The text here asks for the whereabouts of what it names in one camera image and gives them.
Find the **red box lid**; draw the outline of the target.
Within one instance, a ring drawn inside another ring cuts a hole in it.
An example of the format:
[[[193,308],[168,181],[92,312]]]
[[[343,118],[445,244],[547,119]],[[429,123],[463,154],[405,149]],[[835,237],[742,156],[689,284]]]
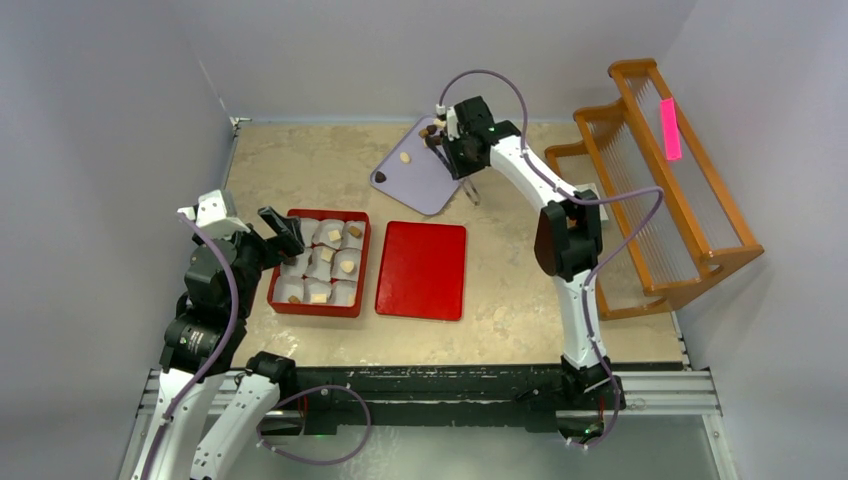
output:
[[[462,318],[467,230],[461,225],[391,221],[385,230],[375,311],[457,322]]]

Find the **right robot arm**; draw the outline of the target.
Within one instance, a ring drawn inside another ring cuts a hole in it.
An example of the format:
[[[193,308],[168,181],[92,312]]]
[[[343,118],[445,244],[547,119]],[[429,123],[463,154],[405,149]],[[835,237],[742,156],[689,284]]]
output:
[[[481,97],[436,108],[450,173],[463,179],[485,168],[503,175],[538,213],[534,255],[556,290],[564,344],[561,392],[576,407],[599,395],[621,407],[620,381],[601,337],[596,272],[603,250],[600,203],[591,190],[559,178],[510,121],[496,121]]]

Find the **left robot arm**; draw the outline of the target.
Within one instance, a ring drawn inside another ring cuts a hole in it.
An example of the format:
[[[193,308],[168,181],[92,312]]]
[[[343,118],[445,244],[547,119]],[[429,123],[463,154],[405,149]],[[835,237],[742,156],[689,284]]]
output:
[[[246,335],[264,271],[303,254],[301,220],[262,207],[274,236],[262,238],[221,201],[181,208],[193,231],[176,316],[164,334],[154,417],[133,471],[135,479],[222,479],[271,407],[297,399],[293,360],[267,352],[250,359],[234,397],[212,426],[213,400]]]

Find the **black metal tongs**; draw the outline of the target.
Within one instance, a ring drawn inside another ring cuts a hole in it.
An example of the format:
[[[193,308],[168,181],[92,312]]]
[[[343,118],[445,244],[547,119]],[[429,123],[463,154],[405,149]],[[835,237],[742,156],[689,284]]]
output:
[[[463,191],[464,191],[466,197],[471,201],[471,203],[474,206],[479,206],[481,204],[481,197],[480,197],[480,194],[479,194],[478,190],[476,189],[475,185],[473,184],[471,178],[470,177],[464,178],[461,181],[461,186],[463,188]]]

